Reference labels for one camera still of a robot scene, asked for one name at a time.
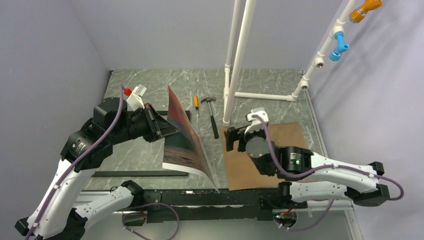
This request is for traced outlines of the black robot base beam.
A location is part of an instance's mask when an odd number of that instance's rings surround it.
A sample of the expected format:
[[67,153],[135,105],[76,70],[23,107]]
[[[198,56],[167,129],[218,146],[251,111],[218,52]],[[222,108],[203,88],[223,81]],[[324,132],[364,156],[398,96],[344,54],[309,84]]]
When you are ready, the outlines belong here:
[[124,211],[145,213],[147,223],[181,221],[254,219],[271,221],[280,211],[306,209],[304,201],[283,201],[276,188],[245,190],[161,189],[146,190]]

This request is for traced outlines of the red sunset photo print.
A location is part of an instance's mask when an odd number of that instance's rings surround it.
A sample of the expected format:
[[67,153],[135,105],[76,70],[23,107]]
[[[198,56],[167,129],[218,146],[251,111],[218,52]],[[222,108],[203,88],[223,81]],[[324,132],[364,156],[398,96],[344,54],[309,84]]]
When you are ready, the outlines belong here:
[[203,146],[191,125],[178,97],[170,86],[168,89],[168,111],[166,120],[178,128],[177,133],[165,137],[162,168],[201,176],[216,186]]

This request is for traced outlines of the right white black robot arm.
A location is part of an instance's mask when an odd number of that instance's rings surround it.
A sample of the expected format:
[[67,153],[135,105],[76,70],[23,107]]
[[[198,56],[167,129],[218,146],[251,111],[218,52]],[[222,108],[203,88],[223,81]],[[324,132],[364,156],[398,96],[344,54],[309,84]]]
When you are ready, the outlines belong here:
[[275,194],[276,203],[287,208],[292,203],[327,199],[351,200],[363,207],[378,207],[391,196],[379,180],[384,174],[381,162],[353,165],[324,157],[298,146],[277,146],[265,130],[247,132],[247,127],[224,131],[225,149],[246,153],[264,176],[283,179]]

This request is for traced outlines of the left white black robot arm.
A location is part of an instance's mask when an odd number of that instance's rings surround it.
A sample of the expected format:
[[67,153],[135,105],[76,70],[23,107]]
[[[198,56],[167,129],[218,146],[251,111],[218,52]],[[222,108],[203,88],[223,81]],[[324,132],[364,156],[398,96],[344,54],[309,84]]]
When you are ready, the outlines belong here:
[[32,215],[16,222],[15,229],[26,239],[79,240],[111,213],[142,208],[145,191],[132,180],[90,203],[77,207],[75,202],[102,162],[112,155],[114,145],[137,138],[152,143],[178,132],[148,103],[129,111],[122,97],[105,98],[81,129],[69,136],[42,201]]

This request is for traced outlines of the orange handled screwdriver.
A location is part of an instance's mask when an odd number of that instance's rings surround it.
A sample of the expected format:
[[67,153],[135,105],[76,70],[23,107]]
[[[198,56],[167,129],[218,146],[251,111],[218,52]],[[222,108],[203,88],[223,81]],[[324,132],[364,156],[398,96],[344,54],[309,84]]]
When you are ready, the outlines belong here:
[[199,117],[199,100],[197,95],[193,97],[193,102],[194,102],[194,107],[196,110],[196,117],[198,118]]

